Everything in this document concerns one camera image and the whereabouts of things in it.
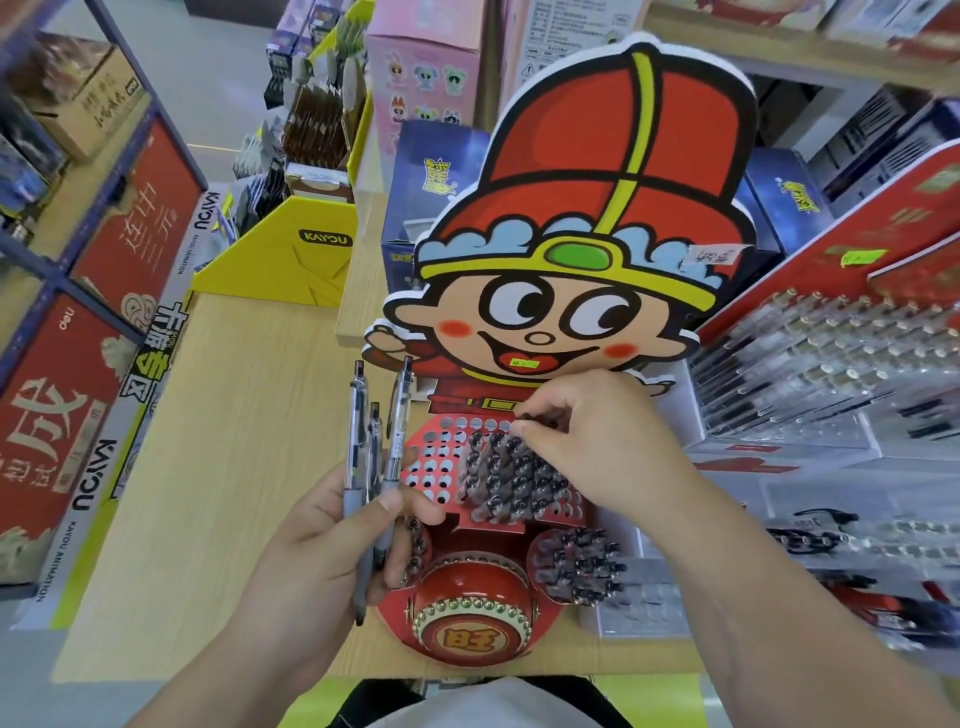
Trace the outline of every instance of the store shelf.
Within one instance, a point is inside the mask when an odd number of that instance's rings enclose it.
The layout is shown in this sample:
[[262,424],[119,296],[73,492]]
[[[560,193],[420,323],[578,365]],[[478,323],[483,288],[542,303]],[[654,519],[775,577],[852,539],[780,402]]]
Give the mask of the store shelf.
[[0,75],[30,47],[34,34],[66,5],[66,0],[4,0],[0,7]]
[[50,307],[54,289],[23,268],[0,272],[0,392],[33,340]]
[[941,95],[960,94],[960,66],[913,59],[867,46],[828,40],[818,33],[759,28],[702,12],[654,4],[643,23],[671,43],[719,53],[732,60],[754,59],[856,78],[873,79]]
[[87,163],[72,163],[47,204],[34,231],[30,249],[68,270],[97,230],[107,199],[132,167],[154,121],[153,101],[145,95],[100,154]]

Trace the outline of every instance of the cartoon figure image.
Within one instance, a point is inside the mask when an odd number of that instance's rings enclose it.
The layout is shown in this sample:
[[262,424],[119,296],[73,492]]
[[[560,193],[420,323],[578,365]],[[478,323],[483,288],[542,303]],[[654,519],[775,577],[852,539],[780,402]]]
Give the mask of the cartoon figure image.
[[733,201],[756,132],[738,70],[647,34],[568,61],[506,107],[479,181],[416,245],[424,288],[389,296],[367,331],[371,364],[409,354],[437,379],[431,412],[512,410],[590,369],[666,391],[636,369],[696,350],[684,321],[735,269],[687,262],[691,246],[755,240]]
[[397,123],[406,121],[407,105],[402,96],[395,96],[390,102],[390,118]]
[[433,92],[433,84],[437,82],[437,69],[430,65],[415,65],[414,78],[417,79],[417,88],[427,93]]
[[387,85],[393,88],[407,85],[407,71],[403,67],[403,59],[396,51],[387,54]]
[[436,121],[440,118],[440,113],[436,109],[428,107],[414,107],[414,116],[423,121]]
[[450,96],[459,96],[464,92],[464,83],[467,81],[467,71],[453,66],[444,66],[444,85]]

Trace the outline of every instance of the pen holder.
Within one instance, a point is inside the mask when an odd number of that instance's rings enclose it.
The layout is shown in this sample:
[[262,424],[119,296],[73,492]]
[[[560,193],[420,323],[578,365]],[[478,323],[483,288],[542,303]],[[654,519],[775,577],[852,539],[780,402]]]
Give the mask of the pen holder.
[[[538,581],[543,569],[535,558],[552,559],[557,548],[577,548],[571,542],[551,550],[551,539],[560,543],[562,534],[579,533],[589,541],[584,547],[604,550],[597,533],[586,528],[592,506],[568,484],[535,518],[531,513],[513,522],[493,516],[478,521],[471,515],[477,504],[458,497],[468,455],[483,453],[489,470],[498,447],[490,438],[502,444],[509,427],[508,419],[438,415],[407,441],[420,452],[401,482],[440,503],[447,518],[439,525],[414,524],[415,537],[423,538],[414,549],[419,560],[408,569],[405,586],[390,592],[378,609],[401,642],[448,665],[486,667],[514,659],[546,634],[564,604],[573,602],[572,590],[550,595]],[[569,558],[576,555],[571,550]],[[609,580],[591,573],[569,586],[579,585],[588,598],[588,585]]]

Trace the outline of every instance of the cartoon face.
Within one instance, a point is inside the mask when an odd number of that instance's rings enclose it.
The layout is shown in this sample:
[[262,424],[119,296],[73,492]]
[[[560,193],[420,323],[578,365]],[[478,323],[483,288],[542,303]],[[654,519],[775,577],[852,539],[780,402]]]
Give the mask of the cartoon face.
[[444,66],[444,85],[450,96],[459,96],[464,92],[464,83],[467,81],[467,71],[462,68]]
[[398,53],[387,54],[387,83],[391,86],[403,86],[407,83],[407,72]]
[[432,91],[437,81],[437,69],[429,65],[415,65],[414,78],[417,79],[417,88],[421,91]]
[[505,273],[461,275],[441,287],[431,281],[422,302],[399,305],[395,317],[429,330],[449,356],[492,376],[550,379],[619,369],[641,354],[676,358],[695,343],[664,332],[667,301],[627,286]]
[[402,96],[395,96],[390,102],[390,116],[396,121],[404,121],[407,118],[407,105]]
[[440,113],[436,109],[427,107],[414,107],[414,117],[423,119],[423,121],[436,121],[440,118]]

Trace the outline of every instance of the cartoon mouth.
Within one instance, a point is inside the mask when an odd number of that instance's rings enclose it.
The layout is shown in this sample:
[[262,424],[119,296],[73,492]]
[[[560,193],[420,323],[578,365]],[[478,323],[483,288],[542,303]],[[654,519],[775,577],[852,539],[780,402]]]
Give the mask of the cartoon mouth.
[[480,338],[487,342],[493,354],[493,361],[504,372],[520,376],[541,376],[560,369],[568,361],[573,361],[585,353],[595,352],[600,347],[587,347],[575,352],[530,353],[513,349],[502,344],[485,331],[478,331]]

